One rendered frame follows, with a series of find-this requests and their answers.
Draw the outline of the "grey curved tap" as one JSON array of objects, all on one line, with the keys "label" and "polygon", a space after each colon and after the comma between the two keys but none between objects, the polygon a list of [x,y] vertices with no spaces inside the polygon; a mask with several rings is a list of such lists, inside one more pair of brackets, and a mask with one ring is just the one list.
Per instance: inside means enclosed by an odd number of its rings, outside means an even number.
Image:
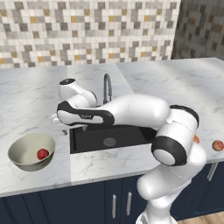
[{"label": "grey curved tap", "polygon": [[112,85],[110,76],[105,73],[103,78],[103,103],[106,104],[112,100]]}]

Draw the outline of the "red orange round fruit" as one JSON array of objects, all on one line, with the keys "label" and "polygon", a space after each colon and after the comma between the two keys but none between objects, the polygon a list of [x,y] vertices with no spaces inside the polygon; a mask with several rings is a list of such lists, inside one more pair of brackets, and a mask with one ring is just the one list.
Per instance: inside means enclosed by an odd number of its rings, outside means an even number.
[{"label": "red orange round fruit", "polygon": [[224,143],[221,140],[215,140],[215,141],[213,141],[212,148],[215,151],[223,151],[224,150]]}]

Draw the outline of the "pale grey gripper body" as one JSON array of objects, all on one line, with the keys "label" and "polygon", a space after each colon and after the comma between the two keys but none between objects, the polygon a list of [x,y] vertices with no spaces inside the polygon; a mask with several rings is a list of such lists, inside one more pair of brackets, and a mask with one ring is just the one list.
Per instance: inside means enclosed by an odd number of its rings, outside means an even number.
[{"label": "pale grey gripper body", "polygon": [[74,126],[65,125],[58,119],[56,114],[51,115],[51,120],[52,120],[52,124],[59,129],[76,129],[81,127],[83,128],[87,127],[86,124],[76,124]]}]

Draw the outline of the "red round vegetable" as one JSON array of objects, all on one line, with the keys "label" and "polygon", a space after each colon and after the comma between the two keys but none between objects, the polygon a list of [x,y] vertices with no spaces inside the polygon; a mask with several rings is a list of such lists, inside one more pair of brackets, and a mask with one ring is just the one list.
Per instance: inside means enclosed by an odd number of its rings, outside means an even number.
[{"label": "red round vegetable", "polygon": [[49,151],[46,149],[39,149],[37,152],[37,158],[39,160],[46,158],[48,155],[49,155]]}]

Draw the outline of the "wide dark blue cupboard door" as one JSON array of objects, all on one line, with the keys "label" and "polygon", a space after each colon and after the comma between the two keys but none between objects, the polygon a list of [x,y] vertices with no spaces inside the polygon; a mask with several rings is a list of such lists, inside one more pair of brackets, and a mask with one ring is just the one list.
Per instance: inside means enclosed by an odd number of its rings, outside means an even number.
[{"label": "wide dark blue cupboard door", "polygon": [[105,224],[104,184],[0,198],[0,224]]}]

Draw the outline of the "pale grey bowl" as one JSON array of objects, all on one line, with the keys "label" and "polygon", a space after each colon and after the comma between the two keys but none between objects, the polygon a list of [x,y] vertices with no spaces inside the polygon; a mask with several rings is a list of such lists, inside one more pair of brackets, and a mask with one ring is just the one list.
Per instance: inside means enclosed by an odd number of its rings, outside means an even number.
[{"label": "pale grey bowl", "polygon": [[[19,138],[8,150],[10,161],[26,172],[35,172],[46,167],[53,159],[56,143],[45,133],[31,133]],[[42,160],[37,158],[39,149],[46,149],[49,155]]]}]

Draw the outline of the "narrow dark blue cupboard door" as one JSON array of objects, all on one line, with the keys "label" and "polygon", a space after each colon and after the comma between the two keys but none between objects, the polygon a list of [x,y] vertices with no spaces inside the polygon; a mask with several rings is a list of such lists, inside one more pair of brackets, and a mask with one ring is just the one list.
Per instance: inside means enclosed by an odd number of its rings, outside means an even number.
[{"label": "narrow dark blue cupboard door", "polygon": [[[125,178],[122,181],[122,204],[120,224],[136,224],[138,216],[144,211],[147,201],[137,191],[137,181],[140,175]],[[132,192],[131,208],[129,216],[126,214],[127,194]]]},{"label": "narrow dark blue cupboard door", "polygon": [[[120,210],[121,210],[121,199],[122,199],[122,180],[112,179],[106,181],[106,224],[119,224],[120,223]],[[116,195],[116,211],[115,218],[112,218],[112,196]]]}]

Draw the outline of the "black sink basin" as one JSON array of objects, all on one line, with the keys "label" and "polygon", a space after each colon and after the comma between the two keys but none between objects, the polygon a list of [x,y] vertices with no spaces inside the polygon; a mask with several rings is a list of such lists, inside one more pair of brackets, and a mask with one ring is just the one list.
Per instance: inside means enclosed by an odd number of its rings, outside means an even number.
[{"label": "black sink basin", "polygon": [[150,144],[157,132],[135,126],[89,127],[69,130],[70,153],[101,151],[141,144]]}]

